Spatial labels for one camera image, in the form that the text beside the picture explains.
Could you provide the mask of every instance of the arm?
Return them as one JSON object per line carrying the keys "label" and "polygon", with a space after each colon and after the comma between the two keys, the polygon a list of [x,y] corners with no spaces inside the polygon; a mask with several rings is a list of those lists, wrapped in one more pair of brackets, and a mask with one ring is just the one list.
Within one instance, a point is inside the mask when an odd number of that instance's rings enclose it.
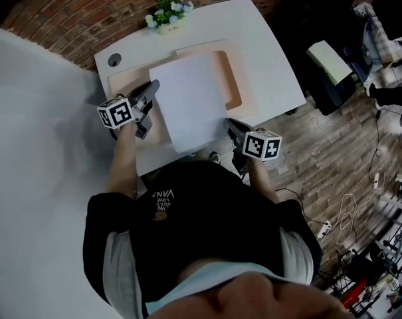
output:
{"label": "arm", "polygon": [[259,159],[247,158],[249,181],[251,187],[259,191],[273,203],[279,203],[264,163]]}
{"label": "arm", "polygon": [[136,199],[136,122],[130,122],[120,128],[116,151],[109,172],[106,191],[122,193]]}

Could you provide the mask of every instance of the potted plant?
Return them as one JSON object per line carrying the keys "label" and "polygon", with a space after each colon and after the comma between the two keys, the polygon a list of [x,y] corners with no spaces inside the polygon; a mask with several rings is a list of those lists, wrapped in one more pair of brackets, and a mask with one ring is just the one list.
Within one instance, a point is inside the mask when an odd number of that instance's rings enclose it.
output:
{"label": "potted plant", "polygon": [[183,0],[158,0],[156,12],[146,15],[148,27],[156,29],[161,35],[176,31],[183,26],[183,18],[193,9],[192,1],[184,4]]}

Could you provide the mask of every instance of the black t-shirt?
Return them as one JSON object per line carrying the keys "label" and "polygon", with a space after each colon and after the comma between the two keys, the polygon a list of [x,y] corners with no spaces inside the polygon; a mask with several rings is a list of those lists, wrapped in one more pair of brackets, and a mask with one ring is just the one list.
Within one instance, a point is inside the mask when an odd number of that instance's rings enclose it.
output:
{"label": "black t-shirt", "polygon": [[303,238],[316,273],[322,252],[296,201],[275,205],[215,163],[173,163],[137,201],[119,193],[92,197],[84,270],[106,300],[101,277],[106,237],[129,231],[144,302],[165,296],[198,259],[256,263],[283,276],[279,227]]}

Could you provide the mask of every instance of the brick wall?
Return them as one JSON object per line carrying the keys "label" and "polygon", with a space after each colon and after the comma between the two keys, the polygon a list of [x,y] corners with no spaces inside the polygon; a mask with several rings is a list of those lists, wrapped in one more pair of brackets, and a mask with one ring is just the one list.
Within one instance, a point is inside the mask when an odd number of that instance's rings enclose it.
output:
{"label": "brick wall", "polygon": [[[192,1],[199,7],[224,0]],[[252,1],[267,15],[280,0]],[[21,0],[0,26],[94,70],[93,55],[145,27],[144,16],[154,5],[155,0]]]}

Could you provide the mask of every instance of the cardboard sheet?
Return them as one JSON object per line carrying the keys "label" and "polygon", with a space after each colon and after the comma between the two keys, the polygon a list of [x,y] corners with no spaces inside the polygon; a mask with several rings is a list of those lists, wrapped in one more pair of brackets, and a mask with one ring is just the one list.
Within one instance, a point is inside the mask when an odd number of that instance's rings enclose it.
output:
{"label": "cardboard sheet", "polygon": [[156,100],[177,153],[224,138],[227,117],[221,85],[208,54],[197,54],[150,69],[158,79]]}

